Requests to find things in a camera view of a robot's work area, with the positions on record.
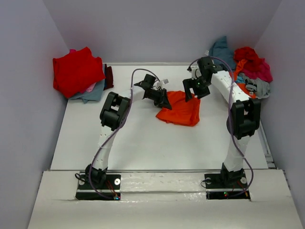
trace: blue cloth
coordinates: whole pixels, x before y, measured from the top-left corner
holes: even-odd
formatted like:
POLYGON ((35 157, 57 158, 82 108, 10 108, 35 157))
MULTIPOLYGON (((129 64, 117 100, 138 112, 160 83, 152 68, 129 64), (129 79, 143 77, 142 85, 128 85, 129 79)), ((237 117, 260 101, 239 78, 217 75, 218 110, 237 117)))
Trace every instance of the blue cloth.
MULTIPOLYGON (((227 62, 232 70, 236 69, 236 63, 233 59, 234 51, 228 48, 227 37, 219 38, 209 50, 209 56, 218 57, 227 62)), ((215 64, 221 64, 221 61, 214 60, 215 64)))
POLYGON ((240 73, 238 74, 237 80, 235 81, 235 83, 246 83, 242 77, 242 74, 240 74, 240 73))
POLYGON ((104 91, 105 80, 98 81, 92 92, 76 93, 70 99, 82 99, 83 103, 86 104, 89 100, 100 101, 104 91))

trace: white table surface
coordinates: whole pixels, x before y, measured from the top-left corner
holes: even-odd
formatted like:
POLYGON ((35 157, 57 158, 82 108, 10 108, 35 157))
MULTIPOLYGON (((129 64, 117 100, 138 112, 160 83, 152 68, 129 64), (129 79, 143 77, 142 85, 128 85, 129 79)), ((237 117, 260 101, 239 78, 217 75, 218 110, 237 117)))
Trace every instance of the white table surface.
MULTIPOLYGON (((105 91, 100 102, 68 101, 51 170, 84 170, 91 163, 107 94, 128 90, 136 68, 147 68, 160 79, 168 79, 168 91, 184 91, 182 80, 191 77, 187 66, 113 66, 114 88, 105 91)), ((143 80, 145 74, 136 72, 134 83, 143 80)), ((109 170, 220 169, 230 141, 228 104, 216 88, 209 88, 211 94, 201 99, 200 122, 194 127, 160 121, 155 117, 160 109, 149 99, 133 103, 127 123, 113 143, 109 170)), ((258 133, 252 136, 246 157, 253 168, 268 168, 258 133)))
POLYGON ((121 201, 79 201, 73 171, 44 172, 29 229, 302 229, 281 170, 254 171, 251 201, 206 200, 203 177, 123 173, 121 201))

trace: clothing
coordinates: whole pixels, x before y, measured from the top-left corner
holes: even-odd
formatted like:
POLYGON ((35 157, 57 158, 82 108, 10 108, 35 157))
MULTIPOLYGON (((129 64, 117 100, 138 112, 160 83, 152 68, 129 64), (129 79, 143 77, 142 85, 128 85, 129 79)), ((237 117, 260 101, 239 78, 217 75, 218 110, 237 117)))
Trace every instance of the clothing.
POLYGON ((194 126, 199 122, 200 100, 197 98, 185 101, 185 93, 182 91, 168 92, 168 100, 172 110, 162 108, 156 115, 160 120, 177 125, 194 126))
POLYGON ((258 57, 254 49, 250 47, 243 47, 241 49, 236 49, 234 52, 234 60, 239 63, 241 60, 247 60, 244 64, 244 69, 252 72, 260 70, 260 64, 262 60, 258 57))
POLYGON ((241 74, 243 73, 239 73, 237 76, 237 80, 235 81, 235 83, 245 83, 244 79, 242 78, 241 74))
MULTIPOLYGON (((76 52, 75 49, 70 49, 69 53, 73 53, 76 52)), ((103 73, 105 74, 105 65, 103 64, 103 73)), ((84 93, 84 92, 92 92, 94 86, 96 83, 91 84, 86 90, 82 90, 80 93, 84 93)))
POLYGON ((112 67, 106 66, 106 86, 104 90, 113 88, 113 74, 112 74, 112 67))
POLYGON ((105 79, 102 59, 94 58, 88 47, 53 59, 53 87, 66 98, 87 89, 95 82, 105 79))
POLYGON ((246 88, 246 84, 245 83, 237 83, 237 85, 240 87, 240 89, 243 90, 243 92, 245 92, 248 96, 250 96, 251 98, 255 99, 255 93, 250 92, 247 88, 246 88))
POLYGON ((242 59, 240 62, 238 62, 237 66, 236 66, 236 70, 234 72, 234 81, 237 80, 237 75, 242 71, 242 69, 244 68, 244 65, 247 63, 248 61, 245 59, 242 59))
POLYGON ((100 101, 104 91, 105 80, 98 81, 91 92, 76 93, 70 99, 82 99, 86 104, 88 101, 100 101))
MULTIPOLYGON (((209 50, 209 55, 218 57, 228 63, 232 70, 235 70, 236 63, 234 62, 233 50, 228 48, 227 37, 219 38, 209 50)), ((221 64, 221 61, 213 60, 215 64, 221 64)))
POLYGON ((247 89, 254 88, 255 90, 255 95, 260 98, 268 98, 270 95, 270 84, 261 80, 260 78, 257 78, 256 80, 250 79, 247 77, 244 73, 240 73, 242 78, 245 80, 245 87, 247 89))
POLYGON ((250 79, 261 79, 263 81, 266 81, 270 83, 273 78, 270 71, 270 66, 265 62, 265 59, 261 59, 262 62, 259 65, 259 71, 252 72, 247 69, 243 69, 242 72, 245 73, 246 76, 248 76, 250 79))
POLYGON ((107 87, 107 72, 106 72, 106 69, 107 69, 107 64, 103 64, 103 71, 104 71, 104 74, 105 74, 105 86, 104 86, 104 90, 105 88, 107 87))

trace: white wall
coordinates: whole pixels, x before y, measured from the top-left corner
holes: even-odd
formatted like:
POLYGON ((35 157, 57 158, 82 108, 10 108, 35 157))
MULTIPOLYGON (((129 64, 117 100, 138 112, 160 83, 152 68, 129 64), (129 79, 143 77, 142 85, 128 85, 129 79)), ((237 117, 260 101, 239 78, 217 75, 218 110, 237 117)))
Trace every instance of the white wall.
POLYGON ((281 0, 44 0, 69 48, 106 62, 190 62, 228 35, 254 46, 281 0))
POLYGON ((283 0, 255 49, 270 63, 274 78, 262 122, 275 163, 286 170, 305 226, 304 12, 304 0, 283 0))
POLYGON ((41 0, 0 1, 0 228, 25 229, 66 101, 52 58, 67 53, 41 0))

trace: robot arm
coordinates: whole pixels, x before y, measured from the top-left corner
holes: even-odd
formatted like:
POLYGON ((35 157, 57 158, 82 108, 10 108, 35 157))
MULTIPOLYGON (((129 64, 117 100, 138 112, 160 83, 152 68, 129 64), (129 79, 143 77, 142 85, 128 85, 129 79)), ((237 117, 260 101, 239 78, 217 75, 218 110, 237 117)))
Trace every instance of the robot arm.
MULTIPOLYGON (((190 88, 193 88, 195 96, 200 99, 210 94, 208 86, 213 84, 229 103, 232 78, 226 68, 223 65, 215 65, 210 57, 203 57, 197 63, 198 67, 188 69, 192 72, 191 79, 183 81, 186 93, 185 100, 189 101, 192 98, 190 88)), ((233 82, 230 110, 233 138, 243 155, 250 137, 259 127, 260 109, 260 100, 252 99, 233 82)), ((227 129, 230 133, 229 120, 227 120, 227 129)), ((244 177, 243 162, 244 158, 235 147, 233 139, 230 138, 227 157, 223 163, 218 182, 227 186, 244 177)))
MULTIPOLYGON (((98 142, 98 149, 108 139, 109 141, 101 148, 97 155, 91 170, 91 180, 95 185, 102 185, 106 179, 106 171, 108 168, 108 159, 112 144, 114 142, 117 129, 125 122, 128 115, 131 103, 138 100, 149 98, 154 101, 157 107, 165 107, 172 109, 168 98, 166 89, 161 86, 158 89, 153 89, 156 78, 147 74, 143 81, 134 84, 131 90, 127 90, 120 95, 110 92, 106 98, 104 106, 100 114, 101 120, 101 134, 98 142)), ((89 180, 90 165, 85 169, 85 181, 89 180)))

